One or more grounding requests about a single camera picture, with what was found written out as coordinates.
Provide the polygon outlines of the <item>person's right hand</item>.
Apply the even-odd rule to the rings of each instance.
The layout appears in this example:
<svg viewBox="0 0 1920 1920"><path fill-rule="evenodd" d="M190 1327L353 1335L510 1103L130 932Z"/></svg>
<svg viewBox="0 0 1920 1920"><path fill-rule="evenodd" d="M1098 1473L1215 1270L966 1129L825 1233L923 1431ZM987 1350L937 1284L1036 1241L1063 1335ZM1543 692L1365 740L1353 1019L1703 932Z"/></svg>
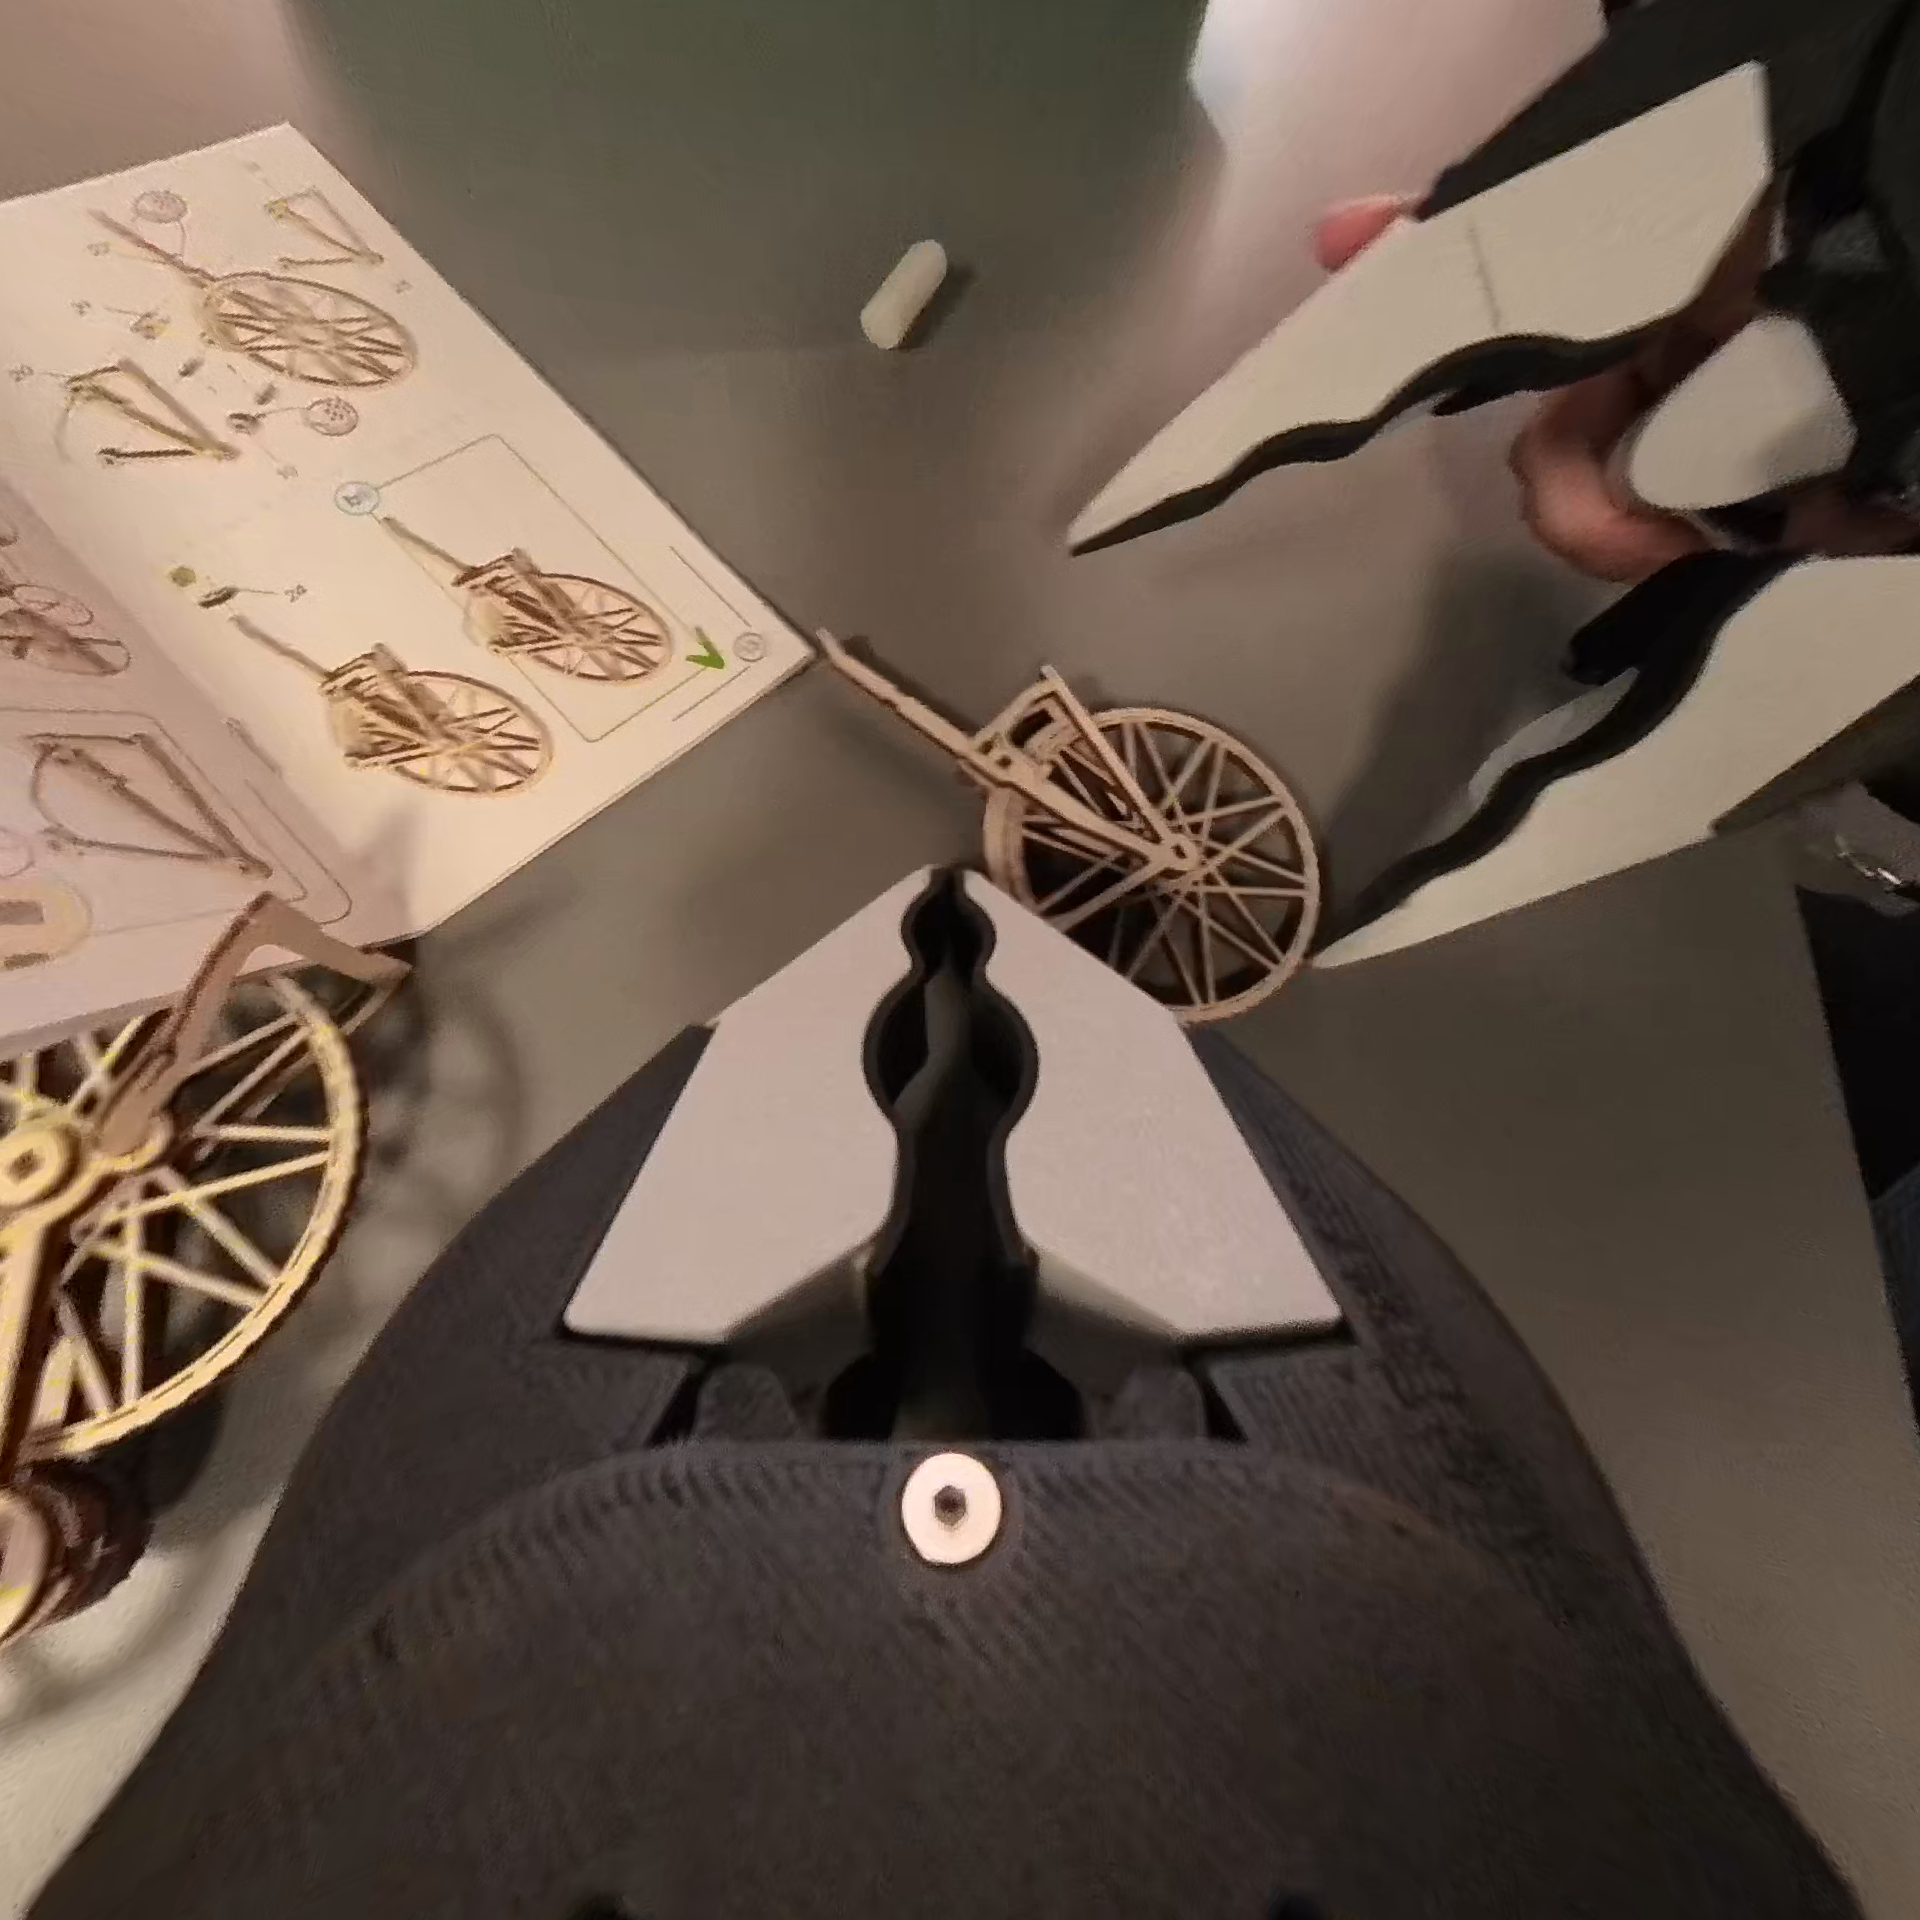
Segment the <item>person's right hand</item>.
<svg viewBox="0 0 1920 1920"><path fill-rule="evenodd" d="M1655 511L1615 479L1619 451L1642 417L1711 356L1758 311L1772 261L1778 193L1766 193L1718 261L1699 299L1627 358L1547 390L1508 451L1519 515L1537 540L1573 569L1611 584L1637 584L1710 540L1686 516ZM1340 272L1380 232L1407 219L1418 199L1373 193L1334 204L1311 223L1311 255ZM1916 516L1851 500L1830 481L1789 493L1773 544L1815 558L1916 551Z"/></svg>

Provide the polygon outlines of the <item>small white wax cylinder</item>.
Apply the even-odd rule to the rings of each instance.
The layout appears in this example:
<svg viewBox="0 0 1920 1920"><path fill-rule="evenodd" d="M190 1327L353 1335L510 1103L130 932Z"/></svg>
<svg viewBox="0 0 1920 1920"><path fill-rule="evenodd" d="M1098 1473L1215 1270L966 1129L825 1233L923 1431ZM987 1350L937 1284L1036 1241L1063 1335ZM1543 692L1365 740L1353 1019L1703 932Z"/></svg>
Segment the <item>small white wax cylinder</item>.
<svg viewBox="0 0 1920 1920"><path fill-rule="evenodd" d="M907 347L947 277L949 253L942 241L923 238L909 244L859 307L858 331L865 342L878 352Z"/></svg>

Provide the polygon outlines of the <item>large wooden wheel model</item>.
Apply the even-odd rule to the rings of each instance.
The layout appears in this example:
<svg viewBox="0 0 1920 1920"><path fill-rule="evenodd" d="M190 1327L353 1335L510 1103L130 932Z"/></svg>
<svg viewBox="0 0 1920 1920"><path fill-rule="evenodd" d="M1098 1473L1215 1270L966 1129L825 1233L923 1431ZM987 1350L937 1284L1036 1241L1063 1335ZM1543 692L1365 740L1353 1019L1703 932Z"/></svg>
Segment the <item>large wooden wheel model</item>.
<svg viewBox="0 0 1920 1920"><path fill-rule="evenodd" d="M299 1308L363 1182L353 1039L411 973L257 897L166 1008L4 1061L2 1636L153 1533L125 1453Z"/></svg>

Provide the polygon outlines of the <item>small wooden wheel assembly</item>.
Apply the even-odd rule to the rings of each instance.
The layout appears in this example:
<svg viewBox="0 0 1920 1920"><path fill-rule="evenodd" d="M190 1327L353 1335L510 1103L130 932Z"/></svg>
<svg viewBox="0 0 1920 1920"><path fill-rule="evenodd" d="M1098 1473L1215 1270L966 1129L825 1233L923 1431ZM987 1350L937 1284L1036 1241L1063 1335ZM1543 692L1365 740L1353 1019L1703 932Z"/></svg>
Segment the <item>small wooden wheel assembly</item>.
<svg viewBox="0 0 1920 1920"><path fill-rule="evenodd" d="M845 640L818 641L983 797L983 872L1182 1023L1253 1012L1306 971L1319 845L1234 733L1150 703L1095 708L1050 664L962 727Z"/></svg>

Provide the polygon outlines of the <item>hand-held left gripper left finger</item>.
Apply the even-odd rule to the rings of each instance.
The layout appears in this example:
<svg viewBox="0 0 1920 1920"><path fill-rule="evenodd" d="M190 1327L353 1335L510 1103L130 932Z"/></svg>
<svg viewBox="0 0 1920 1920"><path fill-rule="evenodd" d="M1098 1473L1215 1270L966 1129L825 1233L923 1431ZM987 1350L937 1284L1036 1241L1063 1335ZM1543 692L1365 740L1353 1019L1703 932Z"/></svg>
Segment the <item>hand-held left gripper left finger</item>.
<svg viewBox="0 0 1920 1920"><path fill-rule="evenodd" d="M711 1021L566 1301L579 1336L719 1350L861 1309L958 1014L954 871L918 869Z"/></svg>

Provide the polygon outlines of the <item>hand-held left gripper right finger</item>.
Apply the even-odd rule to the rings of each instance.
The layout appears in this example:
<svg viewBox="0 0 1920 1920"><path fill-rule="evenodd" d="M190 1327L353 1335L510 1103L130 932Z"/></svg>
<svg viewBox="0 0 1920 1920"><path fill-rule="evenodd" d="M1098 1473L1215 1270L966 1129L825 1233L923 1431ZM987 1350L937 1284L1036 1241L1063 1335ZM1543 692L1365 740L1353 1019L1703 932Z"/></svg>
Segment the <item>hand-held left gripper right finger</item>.
<svg viewBox="0 0 1920 1920"><path fill-rule="evenodd" d="M1166 1357L1341 1331L1187 1029L989 880L962 886L989 927L980 981L1030 1055L1004 1148L1036 1260L1029 1343L1043 1357Z"/></svg>

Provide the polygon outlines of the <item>paper instruction booklet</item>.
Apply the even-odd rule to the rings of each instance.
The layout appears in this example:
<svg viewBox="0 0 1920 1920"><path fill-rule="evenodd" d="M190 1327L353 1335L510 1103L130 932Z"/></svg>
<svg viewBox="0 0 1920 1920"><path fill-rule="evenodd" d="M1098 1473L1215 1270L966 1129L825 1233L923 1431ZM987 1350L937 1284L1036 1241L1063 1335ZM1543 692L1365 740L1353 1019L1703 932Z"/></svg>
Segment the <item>paper instruction booklet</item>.
<svg viewBox="0 0 1920 1920"><path fill-rule="evenodd" d="M810 641L295 127L2 205L4 1039L494 891Z"/></svg>

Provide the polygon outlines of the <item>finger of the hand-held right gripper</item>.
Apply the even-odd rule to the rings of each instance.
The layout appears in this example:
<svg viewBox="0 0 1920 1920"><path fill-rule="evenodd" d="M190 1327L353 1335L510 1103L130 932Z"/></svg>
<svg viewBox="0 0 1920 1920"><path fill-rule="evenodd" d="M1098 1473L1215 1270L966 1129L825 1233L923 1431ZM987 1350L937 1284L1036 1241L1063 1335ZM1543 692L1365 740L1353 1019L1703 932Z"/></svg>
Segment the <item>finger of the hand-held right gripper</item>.
<svg viewBox="0 0 1920 1920"><path fill-rule="evenodd" d="M1460 377L1634 342L1714 277L1772 177L1758 62L1421 219L1398 219L1197 392L1067 529L1071 553L1330 464Z"/></svg>
<svg viewBox="0 0 1920 1920"><path fill-rule="evenodd" d="M1447 817L1340 912L1319 968L1429 944L1714 839L1916 688L1916 553L1714 551L1573 640L1582 691L1495 748Z"/></svg>

